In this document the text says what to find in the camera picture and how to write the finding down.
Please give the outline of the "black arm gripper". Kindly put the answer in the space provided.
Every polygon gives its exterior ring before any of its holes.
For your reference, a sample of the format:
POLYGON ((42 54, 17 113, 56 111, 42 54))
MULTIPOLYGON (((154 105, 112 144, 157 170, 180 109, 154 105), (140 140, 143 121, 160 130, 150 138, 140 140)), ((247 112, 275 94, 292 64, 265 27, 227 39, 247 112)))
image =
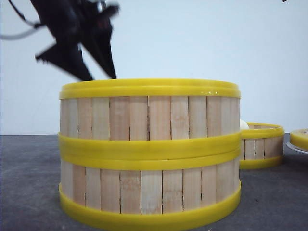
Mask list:
POLYGON ((113 27, 110 18, 118 14, 118 4, 107 5, 103 0, 32 0, 40 21, 45 24, 57 42, 36 60, 49 62, 70 73, 80 81, 93 80, 83 62, 81 42, 101 69, 116 79, 111 35, 113 27))

